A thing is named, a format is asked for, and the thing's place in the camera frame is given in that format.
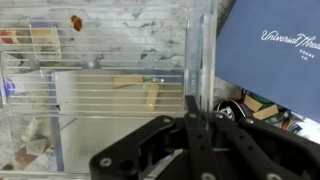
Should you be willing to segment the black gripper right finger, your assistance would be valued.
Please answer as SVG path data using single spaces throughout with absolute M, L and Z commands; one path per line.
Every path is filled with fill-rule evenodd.
M 213 144 L 229 148 L 247 180 L 320 180 L 320 145 L 270 124 L 213 115 Z

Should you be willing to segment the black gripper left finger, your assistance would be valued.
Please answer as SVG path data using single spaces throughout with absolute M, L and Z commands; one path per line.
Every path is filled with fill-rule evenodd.
M 175 151 L 182 153 L 157 180 L 219 180 L 217 159 L 193 96 L 181 117 L 160 115 L 94 155 L 91 180 L 142 180 Z

